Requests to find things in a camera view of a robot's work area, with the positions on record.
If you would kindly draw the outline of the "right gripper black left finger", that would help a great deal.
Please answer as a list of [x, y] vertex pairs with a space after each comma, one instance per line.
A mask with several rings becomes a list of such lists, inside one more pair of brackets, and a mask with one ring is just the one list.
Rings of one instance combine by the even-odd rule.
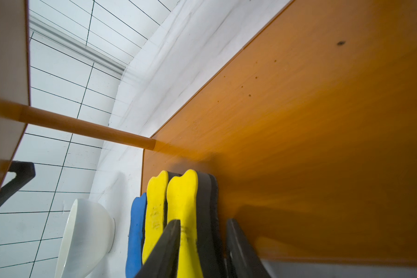
[[135, 278], [176, 278], [180, 235], [180, 220], [170, 221]]

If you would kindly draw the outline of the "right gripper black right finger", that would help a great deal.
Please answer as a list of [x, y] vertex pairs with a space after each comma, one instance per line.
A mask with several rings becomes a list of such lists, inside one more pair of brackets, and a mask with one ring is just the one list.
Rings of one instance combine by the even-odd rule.
[[227, 274], [229, 278], [271, 278], [239, 223], [227, 221]]

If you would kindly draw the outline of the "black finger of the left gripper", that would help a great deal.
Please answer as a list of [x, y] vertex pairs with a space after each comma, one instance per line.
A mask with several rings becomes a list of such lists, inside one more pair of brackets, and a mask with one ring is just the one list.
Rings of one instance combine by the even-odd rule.
[[1, 187], [0, 207], [36, 176], [35, 165], [32, 162], [12, 161], [8, 171], [16, 176]]

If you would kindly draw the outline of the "yellow bottom eraser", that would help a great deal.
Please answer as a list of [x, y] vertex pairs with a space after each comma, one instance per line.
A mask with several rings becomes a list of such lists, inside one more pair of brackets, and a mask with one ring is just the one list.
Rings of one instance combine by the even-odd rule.
[[142, 263], [145, 264], [167, 224], [167, 187], [173, 177], [180, 174], [161, 171], [152, 177], [147, 186], [147, 208], [145, 213], [145, 240], [142, 249]]
[[210, 174], [187, 170], [167, 187], [167, 221], [180, 220], [178, 278], [225, 278], [218, 218], [218, 183]]

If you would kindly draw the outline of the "blue bottom eraser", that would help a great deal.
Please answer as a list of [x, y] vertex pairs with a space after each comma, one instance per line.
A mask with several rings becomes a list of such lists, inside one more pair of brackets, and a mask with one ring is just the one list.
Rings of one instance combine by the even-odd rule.
[[130, 229], [126, 260], [126, 277], [134, 278], [142, 267], [142, 246], [144, 240], [147, 194], [133, 200], [130, 214]]

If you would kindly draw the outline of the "orange two-tier shelf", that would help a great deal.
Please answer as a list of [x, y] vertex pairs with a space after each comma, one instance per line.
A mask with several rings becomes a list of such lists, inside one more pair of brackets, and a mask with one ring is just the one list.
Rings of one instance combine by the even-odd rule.
[[282, 261], [417, 266], [417, 1], [293, 1], [144, 147]]

